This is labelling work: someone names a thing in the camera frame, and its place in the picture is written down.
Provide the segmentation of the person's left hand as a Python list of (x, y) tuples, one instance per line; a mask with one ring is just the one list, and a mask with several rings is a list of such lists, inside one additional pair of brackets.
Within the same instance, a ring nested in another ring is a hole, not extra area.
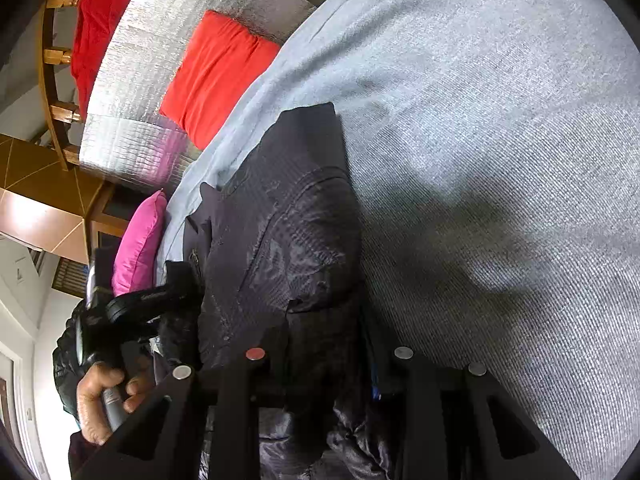
[[(126, 383), (124, 410), (133, 413), (155, 387), (152, 361), (146, 356), (137, 359), (138, 374)], [(118, 387), (125, 379), (121, 370), (104, 362), (95, 362), (78, 382), (77, 413), (82, 436), (91, 444), (104, 445), (113, 434), (108, 423), (102, 396), (105, 390)]]

